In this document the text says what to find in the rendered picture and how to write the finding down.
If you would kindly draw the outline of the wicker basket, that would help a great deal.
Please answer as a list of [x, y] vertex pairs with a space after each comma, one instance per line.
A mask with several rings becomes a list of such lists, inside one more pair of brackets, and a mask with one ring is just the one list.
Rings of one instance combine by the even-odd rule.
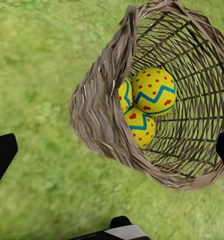
[[[190, 20], [178, 16], [174, 12], [186, 16], [190, 18]], [[145, 173], [148, 177], [150, 177], [162, 187], [176, 191], [193, 191], [204, 189], [205, 187], [215, 184], [217, 179], [224, 176], [224, 162], [221, 159], [217, 163], [219, 155], [215, 150], [219, 134], [224, 133], [224, 101], [222, 96], [224, 89], [221, 90], [219, 82], [220, 78], [220, 81], [224, 87], [224, 35], [212, 25], [207, 16], [204, 16], [203, 14], [199, 14], [197, 12], [200, 11], [190, 10], [182, 7], [176, 0], [149, 0], [139, 7], [129, 4], [126, 9], [124, 18], [119, 23], [121, 27], [118, 31], [116, 31], [115, 34], [113, 34], [113, 38], [106, 45], [106, 47], [102, 49], [102, 53], [98, 54], [95, 62], [92, 63], [92, 66], [89, 68], [88, 72], [79, 82], [79, 84], [73, 88], [71, 99], [68, 104], [70, 114], [69, 123], [71, 129], [83, 141], [90, 152], [98, 155], [104, 155], [106, 158], [117, 160], [119, 164], [123, 164], [132, 170]], [[165, 17], [169, 17], [174, 21], [166, 20], [164, 19]], [[186, 23], [183, 24], [177, 21], [176, 18], [181, 19]], [[155, 23], [150, 23], [150, 27], [142, 26], [144, 24], [137, 26], [141, 20], [145, 19], [151, 20], [148, 23], [153, 21], [155, 21]], [[168, 23], [176, 30], [170, 29], [168, 26], [162, 24], [161, 22]], [[172, 23], [178, 23], [181, 25], [181, 27], [176, 27]], [[164, 28], [157, 27], [157, 24], [160, 24]], [[191, 25], [196, 33], [189, 29], [187, 25]], [[144, 30], [145, 32], [136, 32], [136, 30], [140, 28], [143, 28], [140, 31]], [[183, 28], [186, 28], [192, 37], [184, 33], [182, 31]], [[158, 29], [160, 31], [155, 31], [152, 29]], [[165, 32], [163, 30], [168, 30], [170, 32]], [[204, 37], [198, 31], [203, 33], [207, 39], [204, 39]], [[167, 34], [168, 36], [148, 34], [148, 32], [163, 33]], [[178, 32], [183, 33], [187, 39], [181, 37]], [[174, 35], [178, 36], [182, 41], [175, 38]], [[195, 35], [201, 38], [203, 42], [200, 43]], [[156, 39], [160, 42], [152, 41], [145, 36], [151, 36], [153, 39]], [[165, 39], [157, 37], [165, 37]], [[192, 43], [188, 37], [196, 41], [197, 45]], [[146, 43], [142, 40], [143, 38], [150, 40], [154, 44]], [[177, 42], [175, 44], [183, 50], [183, 53], [181, 53], [175, 47], [174, 42], [171, 41], [170, 38], [173, 38]], [[139, 43], [140, 40], [145, 43]], [[167, 40], [169, 40], [173, 47], [166, 42]], [[211, 43], [213, 50], [209, 46], [208, 42]], [[170, 49], [164, 47], [163, 44], [167, 45]], [[181, 44], [185, 45], [188, 50], [185, 50]], [[203, 47], [203, 44], [206, 45], [208, 52]], [[148, 51], [144, 47], [149, 47], [152, 49]], [[197, 49], [198, 47], [201, 48], [204, 56]], [[175, 53], [173, 49], [178, 51], [179, 54]], [[193, 52], [194, 49], [196, 50], [198, 56]], [[158, 56], [152, 53], [153, 50], [158, 54]], [[191, 52], [194, 60], [191, 58], [188, 52]], [[154, 58], [149, 56], [149, 53], [152, 54]], [[170, 53], [174, 54], [175, 57], [172, 57]], [[210, 65], [205, 53], [211, 58], [213, 65]], [[218, 60], [217, 64], [214, 61], [211, 53]], [[192, 66], [186, 60], [184, 54], [188, 56]], [[187, 66], [183, 63], [180, 56], [182, 56]], [[161, 58], [164, 63], [159, 61], [157, 57]], [[181, 70], [179, 69], [180, 66], [177, 64], [175, 59], [179, 59], [183, 68], [181, 69], [186, 76], [183, 76]], [[203, 60], [208, 65], [208, 67], [204, 65]], [[172, 61], [175, 61], [178, 68], [173, 64]], [[197, 61], [202, 65], [203, 69], [200, 68]], [[168, 63], [172, 65], [173, 69], [169, 66]], [[175, 72], [178, 80], [176, 80], [172, 72], [171, 74], [168, 71], [168, 69], [165, 67], [165, 64], [167, 64]], [[198, 71], [195, 70], [193, 64], [197, 67]], [[194, 73], [191, 72], [188, 65], [195, 71]], [[218, 70], [218, 66], [221, 68], [221, 74]], [[176, 86], [178, 87], [179, 81], [187, 98], [184, 98], [183, 91], [179, 87], [181, 95], [183, 97], [183, 99], [181, 99], [177, 88], [177, 97], [175, 101], [178, 114], [177, 119], [175, 119], [176, 110], [174, 107], [173, 119], [168, 119], [169, 112], [167, 113], [167, 120], [165, 119], [165, 116], [164, 120], [162, 120], [162, 117], [154, 117], [154, 122], [156, 123], [155, 136], [147, 146], [140, 149], [124, 117], [125, 115], [123, 114], [120, 104], [118, 89], [125, 78], [131, 80], [135, 73], [138, 73], [143, 69], [155, 67], [165, 69], [174, 78]], [[189, 75], [185, 67], [189, 70]], [[136, 72], [131, 72], [131, 68]], [[216, 79], [213, 68], [215, 68], [217, 71], [218, 80]], [[208, 70], [210, 70], [211, 78], [209, 77]], [[180, 78], [177, 71], [182, 75], [182, 78]], [[203, 75], [203, 72], [205, 72], [206, 79]], [[201, 75], [201, 81], [199, 79], [198, 73]], [[194, 78], [195, 74], [198, 85]], [[189, 78], [190, 76], [192, 76], [193, 84]], [[218, 91], [215, 89], [214, 79], [217, 83]], [[191, 97], [188, 96], [187, 89], [184, 88], [182, 80], [184, 80], [185, 87], [188, 89]], [[201, 94], [198, 80], [203, 88], [204, 94]], [[203, 81], [208, 88], [208, 93], [205, 91]], [[194, 82], [197, 86], [199, 95], [196, 93]], [[213, 92], [211, 92], [210, 85], [213, 89]], [[190, 86], [195, 96], [192, 95]], [[219, 105], [217, 100], [217, 93], [220, 94]], [[214, 94], [214, 105], [212, 103], [212, 94]], [[209, 107], [207, 104], [207, 95], [209, 95]], [[204, 104], [202, 97], [205, 98]], [[198, 104], [198, 98], [200, 98], [200, 104]], [[187, 108], [185, 105], [185, 100], [188, 100]], [[181, 101], [183, 101], [183, 105], [181, 109], [182, 114], [180, 119], [179, 114]], [[207, 117], [205, 117], [205, 104], [207, 109]], [[217, 116], [215, 116], [215, 105], [217, 106], [218, 110]], [[183, 106], [185, 109], [186, 118], [183, 118]], [[220, 116], [221, 106], [223, 116]], [[191, 117], [192, 107], [194, 118]], [[198, 118], [195, 118], [196, 108], [198, 112]], [[214, 119], [217, 119], [217, 125], [213, 132]], [[222, 122], [219, 127], [220, 119], [222, 119]], [[193, 121], [193, 132], [191, 138], [189, 138], [192, 129], [190, 129], [191, 120]], [[198, 121], [194, 127], [195, 120]], [[205, 127], [204, 120], [207, 120]], [[175, 130], [174, 121], [177, 121], [175, 126], [175, 137], [173, 137]], [[180, 126], [179, 121], [181, 121]], [[185, 123], [182, 127], [183, 121], [185, 121]], [[161, 131], [162, 122], [167, 122], [165, 125], [166, 128], [168, 122], [172, 122], [171, 128], [173, 127], [173, 130], [171, 137], [169, 137], [171, 129], [167, 137], [166, 134], [168, 130], [166, 130], [165, 135], [162, 136], [165, 127], [161, 136], [157, 136]], [[202, 122], [202, 134], [200, 139], [198, 139]], [[208, 134], [211, 126], [211, 139], [208, 139]], [[196, 129], [197, 136], [196, 138], [193, 138]], [[203, 139], [205, 129], [206, 138]], [[187, 130], [188, 136], [185, 138]], [[215, 132], [216, 140], [213, 140]], [[154, 145], [150, 148], [155, 138], [159, 138], [159, 140], [155, 142]], [[166, 139], [163, 144], [163, 140], [159, 143], [161, 139]], [[169, 142], [167, 144], [167, 147], [163, 150], [167, 140], [169, 140]], [[190, 147], [192, 141], [194, 141], [194, 144]], [[201, 142], [204, 142], [204, 144], [200, 147]], [[210, 143], [204, 149], [206, 142]], [[214, 145], [209, 150], [212, 142], [214, 142]], [[152, 150], [156, 144], [158, 146], [158, 143], [160, 144], [159, 148], [163, 145], [161, 151], [158, 151], [159, 148], [157, 150]], [[176, 155], [181, 147], [182, 149], [180, 151], [180, 154]], [[207, 150], [206, 154], [200, 159], [200, 156], [204, 153], [205, 150]], [[199, 157], [195, 158], [199, 152]], [[154, 157], [154, 159], [151, 161], [147, 160], [146, 157], [154, 154], [157, 154], [158, 156]], [[209, 154], [210, 157], [205, 161], [205, 158]], [[214, 155], [216, 155], [214, 162], [210, 162]], [[168, 161], [173, 157], [177, 159]], [[185, 165], [182, 165], [186, 160], [188, 160], [188, 162]], [[191, 162], [193, 162], [192, 165], [195, 162], [198, 163], [195, 166], [190, 167], [193, 169], [188, 174], [183, 173], [190, 168], [184, 171], [181, 171], [181, 169]], [[191, 174], [201, 163], [203, 163], [203, 165], [192, 176]], [[204, 172], [201, 177], [196, 177], [196, 175], [206, 164], [209, 164], [211, 166], [203, 170]]]

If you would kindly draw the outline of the easter egg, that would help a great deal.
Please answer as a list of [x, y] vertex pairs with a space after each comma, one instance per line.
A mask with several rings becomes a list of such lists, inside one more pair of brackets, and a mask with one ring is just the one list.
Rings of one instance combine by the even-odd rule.
[[132, 104], [133, 89], [129, 82], [130, 79], [125, 78], [123, 83], [118, 89], [120, 104], [122, 107], [123, 114], [125, 114]]
[[133, 89], [132, 104], [152, 117], [167, 114], [176, 101], [174, 78], [163, 68], [140, 70], [129, 80]]
[[155, 136], [154, 118], [133, 104], [130, 105], [124, 117], [140, 149], [147, 146]]

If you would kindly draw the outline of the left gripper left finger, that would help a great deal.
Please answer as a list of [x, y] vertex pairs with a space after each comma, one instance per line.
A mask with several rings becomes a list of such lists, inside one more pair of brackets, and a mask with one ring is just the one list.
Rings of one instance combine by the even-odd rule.
[[0, 136], [0, 180], [18, 152], [14, 133]]

